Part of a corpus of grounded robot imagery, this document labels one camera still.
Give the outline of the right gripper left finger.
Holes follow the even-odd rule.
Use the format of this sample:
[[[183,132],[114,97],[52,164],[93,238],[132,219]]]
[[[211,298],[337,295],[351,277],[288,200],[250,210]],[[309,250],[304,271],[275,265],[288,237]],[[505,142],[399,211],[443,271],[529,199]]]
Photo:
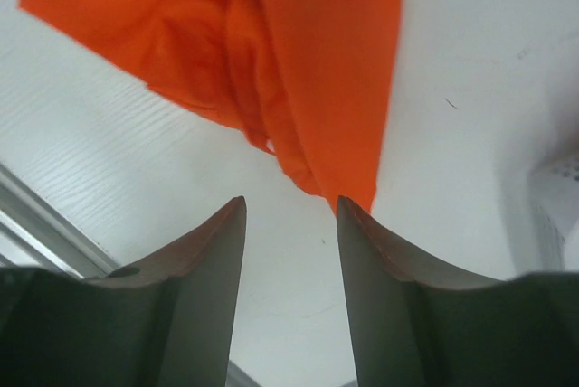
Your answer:
[[[1,271],[4,386],[223,386],[246,232],[235,197],[105,278]]]

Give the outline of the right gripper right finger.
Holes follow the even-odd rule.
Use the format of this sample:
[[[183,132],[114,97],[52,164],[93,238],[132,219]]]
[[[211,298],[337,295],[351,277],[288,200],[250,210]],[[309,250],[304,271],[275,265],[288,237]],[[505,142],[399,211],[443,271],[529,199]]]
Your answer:
[[[337,202],[361,386],[575,386],[578,277],[507,281],[461,269]]]

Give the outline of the orange t shirt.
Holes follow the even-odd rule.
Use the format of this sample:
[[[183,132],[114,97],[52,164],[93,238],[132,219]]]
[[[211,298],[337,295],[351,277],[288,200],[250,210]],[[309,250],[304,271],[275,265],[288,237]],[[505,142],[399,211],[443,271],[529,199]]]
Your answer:
[[[369,210],[403,0],[20,0],[180,107],[241,131],[301,190]]]

